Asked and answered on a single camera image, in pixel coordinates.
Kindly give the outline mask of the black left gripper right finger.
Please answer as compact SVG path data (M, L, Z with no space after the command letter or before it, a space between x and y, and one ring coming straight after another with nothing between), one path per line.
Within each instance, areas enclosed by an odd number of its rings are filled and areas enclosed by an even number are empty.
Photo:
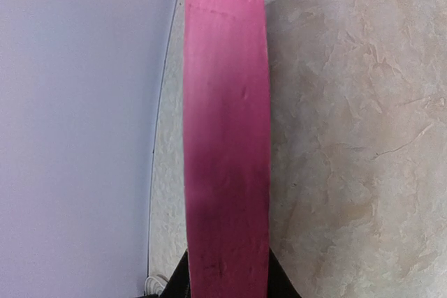
M272 249L268 260L268 298L301 298Z

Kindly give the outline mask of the pink wooden picture frame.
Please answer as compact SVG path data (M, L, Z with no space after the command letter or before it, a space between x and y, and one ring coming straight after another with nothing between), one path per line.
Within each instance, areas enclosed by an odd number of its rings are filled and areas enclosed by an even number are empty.
M183 145L194 297L265 297L270 76L264 0L185 0Z

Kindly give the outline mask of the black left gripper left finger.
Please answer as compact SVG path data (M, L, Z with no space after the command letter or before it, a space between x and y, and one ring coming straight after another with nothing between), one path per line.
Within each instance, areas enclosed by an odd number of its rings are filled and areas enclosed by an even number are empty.
M145 294L142 297L191 297L188 252L184 252L169 280L153 276L147 278L145 285Z

